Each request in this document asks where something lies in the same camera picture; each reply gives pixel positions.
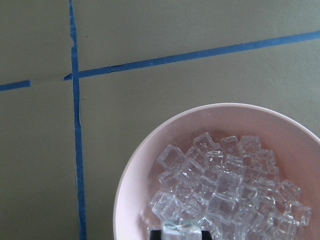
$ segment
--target vertical blue tape line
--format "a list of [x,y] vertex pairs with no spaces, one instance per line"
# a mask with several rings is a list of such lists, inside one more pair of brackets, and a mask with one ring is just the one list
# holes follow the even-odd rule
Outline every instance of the vertical blue tape line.
[[30,86],[31,86],[30,80],[12,82],[12,83],[0,85],[0,92],[12,90],[12,89],[26,88],[26,87],[30,87]]
[[86,200],[84,184],[84,166],[82,156],[82,136],[80,123],[80,88],[79,88],[79,66],[77,51],[77,32],[72,0],[69,0],[70,14],[70,36],[73,40],[71,48],[72,62],[72,88],[73,88],[73,110],[74,110],[74,139],[75,139],[75,167],[76,167],[76,187],[78,199],[79,217],[79,239],[87,240],[86,226]]
[[[187,52],[187,53],[171,55],[171,56],[164,56],[164,57],[159,57],[154,59],[129,62],[122,65],[89,69],[89,70],[80,71],[79,77],[85,78],[85,77],[91,77],[96,75],[108,74],[112,72],[141,69],[141,68],[153,67],[157,65],[170,64],[170,63],[176,63],[176,62],[200,59],[200,58],[207,58],[207,57],[213,57],[217,55],[231,54],[236,52],[261,49],[261,48],[267,48],[267,47],[272,47],[277,45],[309,41],[314,39],[320,39],[320,31],[312,31],[312,32],[300,33],[295,35],[269,38],[269,39],[259,40],[259,41],[251,41],[251,42],[240,43],[240,44],[235,44],[230,46],[222,46],[222,47],[211,48],[206,50]],[[72,73],[65,76],[63,80],[64,81],[70,80],[71,78],[72,78]]]

